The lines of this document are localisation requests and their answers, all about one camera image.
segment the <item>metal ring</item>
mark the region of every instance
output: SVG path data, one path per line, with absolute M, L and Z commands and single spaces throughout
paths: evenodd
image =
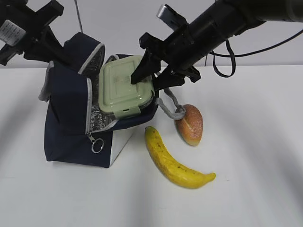
M 95 151 L 95 149 L 94 149 L 94 146 L 95 146 L 95 144 L 97 143 L 97 141 L 102 141 L 102 146 L 101 146 L 101 148 L 99 149 L 99 151 Z M 101 138 L 99 138 L 99 139 L 96 139 L 96 140 L 93 142 L 93 144 L 91 145 L 91 151 L 92 151 L 93 153 L 95 153 L 95 154 L 98 154 L 98 153 L 100 153 L 100 152 L 103 150 L 103 147 L 104 147 L 104 140 L 101 139 Z

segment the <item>yellow banana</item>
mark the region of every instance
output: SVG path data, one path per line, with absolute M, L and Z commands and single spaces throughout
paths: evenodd
M 151 158 L 158 169 L 173 183 L 196 189 L 215 179 L 216 174 L 202 174 L 176 161 L 167 151 L 158 131 L 149 126 L 145 128 L 145 143 Z

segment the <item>white tabletop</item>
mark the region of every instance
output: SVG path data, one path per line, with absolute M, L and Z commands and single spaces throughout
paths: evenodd
M 0 226 L 303 226 L 303 66 L 238 67 L 230 79 L 200 72 L 172 89 L 200 109 L 200 145 L 186 145 L 159 108 L 104 169 L 46 162 L 45 69 L 0 69 Z M 146 150 L 146 125 L 179 162 L 217 178 L 198 190 L 172 184 Z

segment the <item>robotic arm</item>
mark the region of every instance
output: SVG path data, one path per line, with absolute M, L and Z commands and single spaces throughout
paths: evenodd
M 6 65 L 15 55 L 49 62 L 57 60 L 73 69 L 68 56 L 52 33 L 49 24 L 63 13 L 63 7 L 51 0 L 37 12 L 26 6 L 27 0 L 0 0 L 0 39 L 6 45 L 0 51 L 0 63 Z M 143 59 L 131 75 L 136 84 L 153 74 L 154 89 L 181 86 L 184 78 L 197 82 L 201 76 L 193 65 L 234 35 L 262 25 L 266 21 L 303 22 L 303 0 L 218 0 L 192 23 L 164 5 L 158 14 L 174 32 L 164 41 L 145 33 L 140 47 Z M 168 66 L 160 74 L 160 63 Z
M 201 76 L 193 65 L 234 35 L 266 21 L 303 22 L 303 0 L 218 0 L 190 24 L 168 5 L 157 16 L 174 32 L 164 41 L 148 33 L 140 38 L 146 51 L 131 83 L 159 72 L 165 61 L 167 68 L 153 81 L 161 90 L 183 85 L 185 76 L 197 82 Z

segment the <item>green plastic container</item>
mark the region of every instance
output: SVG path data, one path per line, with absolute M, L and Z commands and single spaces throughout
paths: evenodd
M 99 74 L 100 110 L 117 119 L 135 116 L 147 107 L 154 97 L 152 77 L 135 85 L 131 74 L 138 67 L 142 56 L 135 55 L 105 64 Z

